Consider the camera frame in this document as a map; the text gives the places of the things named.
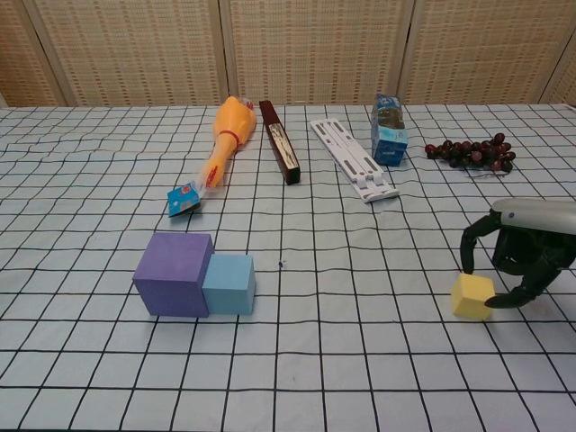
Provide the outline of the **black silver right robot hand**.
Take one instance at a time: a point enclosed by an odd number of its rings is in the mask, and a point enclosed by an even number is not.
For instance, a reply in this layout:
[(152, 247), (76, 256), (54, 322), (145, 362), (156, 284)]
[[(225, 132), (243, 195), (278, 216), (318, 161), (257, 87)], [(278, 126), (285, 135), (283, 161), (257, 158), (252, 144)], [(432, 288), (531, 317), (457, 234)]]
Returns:
[(496, 201), (488, 214), (463, 231), (460, 258), (463, 271), (474, 271), (477, 239), (498, 234), (491, 262), (508, 275), (520, 275), (520, 285), (484, 302), (491, 309), (522, 307), (570, 268), (575, 260), (575, 203), (528, 198)]

